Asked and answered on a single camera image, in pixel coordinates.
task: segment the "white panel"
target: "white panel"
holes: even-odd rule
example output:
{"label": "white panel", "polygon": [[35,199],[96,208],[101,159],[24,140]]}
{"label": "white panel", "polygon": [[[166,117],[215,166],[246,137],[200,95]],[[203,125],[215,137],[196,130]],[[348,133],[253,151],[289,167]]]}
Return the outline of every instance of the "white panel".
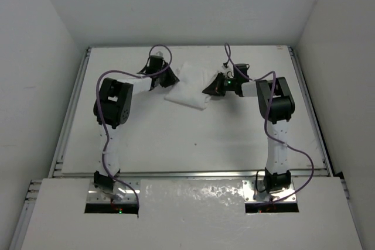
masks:
{"label": "white panel", "polygon": [[88,184],[44,180],[22,250],[361,249],[338,178],[314,178],[299,213],[279,214],[246,214],[240,180],[142,180],[139,219],[84,214]]}
{"label": "white panel", "polygon": [[47,175],[80,54],[49,0],[0,0],[0,249]]}
{"label": "white panel", "polygon": [[51,0],[88,44],[295,44],[316,0]]}
{"label": "white panel", "polygon": [[[63,173],[93,173],[100,158],[100,137],[93,114],[99,76],[111,69],[136,73],[146,63],[148,47],[94,48],[91,51],[73,126],[64,153]],[[225,61],[222,46],[173,47],[172,69],[185,61],[217,69]],[[261,77],[275,70],[287,79],[296,103],[288,143],[307,151],[323,168],[321,148],[285,46],[233,46],[233,60],[249,63],[249,75]],[[122,75],[110,75],[124,78]],[[264,169],[267,137],[258,99],[228,93],[212,99],[207,109],[185,107],[164,100],[169,89],[157,88],[132,99],[129,120],[122,130],[122,172],[195,172]],[[291,169],[310,169],[304,155],[288,151]]]}
{"label": "white panel", "polygon": [[375,0],[319,0],[298,51],[365,249],[375,249]]}

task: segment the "white cloth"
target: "white cloth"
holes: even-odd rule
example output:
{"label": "white cloth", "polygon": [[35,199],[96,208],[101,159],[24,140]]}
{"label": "white cloth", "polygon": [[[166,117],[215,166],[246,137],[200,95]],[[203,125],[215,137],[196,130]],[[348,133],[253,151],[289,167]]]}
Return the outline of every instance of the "white cloth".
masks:
{"label": "white cloth", "polygon": [[176,71],[180,82],[176,83],[165,99],[190,107],[205,109],[211,96],[202,91],[216,78],[218,70],[201,67],[197,63],[185,62]]}

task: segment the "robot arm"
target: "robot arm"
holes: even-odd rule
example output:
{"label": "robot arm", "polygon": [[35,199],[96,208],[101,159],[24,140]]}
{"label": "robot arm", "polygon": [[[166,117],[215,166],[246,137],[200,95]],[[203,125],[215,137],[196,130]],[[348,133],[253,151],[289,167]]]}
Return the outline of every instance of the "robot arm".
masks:
{"label": "robot arm", "polygon": [[[259,109],[263,118],[266,118],[271,86],[272,82],[267,80],[251,81],[241,85],[243,97],[258,97]],[[276,78],[275,93],[267,120],[267,132],[282,143],[267,137],[268,157],[264,176],[264,187],[267,193],[289,187],[291,184],[286,144],[288,124],[294,111],[295,103],[287,80],[285,77]]]}
{"label": "robot arm", "polygon": [[[103,80],[99,91],[99,97],[104,121],[110,136],[110,142],[105,152],[102,153],[105,154],[106,167],[111,175],[115,175],[120,171],[118,144],[122,124],[128,120],[130,114],[132,96],[151,91],[158,85],[168,87],[179,81],[170,68],[156,77],[152,76],[153,73],[157,73],[165,67],[166,63],[162,54],[158,54],[156,56],[150,56],[148,64],[139,72],[140,78],[127,78],[123,80],[105,78]],[[98,114],[96,102],[94,104],[94,115],[97,117],[97,122],[100,127],[100,148],[103,149],[107,141],[107,136]],[[101,154],[98,158],[96,168],[97,171],[94,174],[95,184],[107,190],[113,189],[113,181],[108,177],[107,172],[103,168]]]}
{"label": "robot arm", "polygon": [[[248,65],[237,64],[237,68],[247,76]],[[267,80],[246,80],[234,69],[233,77],[219,73],[216,79],[203,90],[203,93],[225,96],[226,91],[234,91],[240,97],[257,97],[261,116],[266,118],[268,101],[271,97],[272,82]],[[285,77],[276,78],[275,93],[272,98],[267,120],[267,132],[277,142],[268,137],[268,157],[265,165],[264,186],[267,193],[289,187],[291,173],[287,158],[288,122],[295,111],[295,104]]]}

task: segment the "white table surface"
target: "white table surface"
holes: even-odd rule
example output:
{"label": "white table surface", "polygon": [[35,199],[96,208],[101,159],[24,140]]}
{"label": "white table surface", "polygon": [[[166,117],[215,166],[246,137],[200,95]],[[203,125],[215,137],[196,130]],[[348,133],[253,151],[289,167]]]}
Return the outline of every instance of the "white table surface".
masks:
{"label": "white table surface", "polygon": [[[172,69],[195,62],[217,69],[226,61],[223,46],[172,47]],[[169,60],[166,50],[161,50]],[[93,48],[69,140],[63,174],[93,173],[100,157],[99,130],[93,115],[95,85],[100,74],[117,69],[136,73],[143,68],[148,47]],[[248,63],[250,77],[275,70],[287,79],[296,103],[289,122],[288,143],[310,154],[316,168],[324,168],[318,137],[302,97],[286,46],[232,46],[235,63]],[[120,74],[109,75],[121,79]],[[132,99],[129,120],[120,145],[122,172],[216,172],[263,169],[267,137],[257,98],[227,93],[211,100],[204,111],[164,100],[169,89],[156,88]],[[307,158],[288,152],[291,169],[310,169]]]}
{"label": "white table surface", "polygon": [[298,213],[276,214],[246,214],[240,180],[141,180],[139,219],[85,214],[89,182],[43,181],[22,250],[361,249],[339,178],[314,177]]}

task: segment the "metal base plate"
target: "metal base plate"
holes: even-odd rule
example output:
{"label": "metal base plate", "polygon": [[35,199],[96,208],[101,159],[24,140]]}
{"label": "metal base plate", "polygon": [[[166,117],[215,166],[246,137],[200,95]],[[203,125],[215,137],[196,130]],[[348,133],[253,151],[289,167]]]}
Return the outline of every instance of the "metal base plate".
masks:
{"label": "metal base plate", "polygon": [[[244,180],[242,181],[242,183],[243,183],[243,190],[244,190],[244,199],[245,199],[246,204],[259,204],[263,202],[268,202],[270,201],[271,198],[273,198],[274,200],[277,200],[279,198],[288,196],[289,194],[292,194],[295,191],[293,180],[288,189],[283,189],[283,190],[276,191],[270,194],[266,192],[259,193],[255,189],[255,177],[249,180]],[[258,189],[259,190],[264,189],[263,179],[258,179]],[[283,201],[277,202],[276,204],[286,204],[286,203],[294,203],[294,204],[297,203],[296,194],[294,194],[291,197],[286,198]]]}
{"label": "metal base plate", "polygon": [[[135,192],[139,195],[141,189],[141,182],[137,179],[124,179]],[[93,181],[90,181],[88,188],[86,204],[136,204],[137,199],[132,190],[124,187],[121,184],[115,183],[114,194],[108,194],[102,191],[100,188],[96,188]]]}

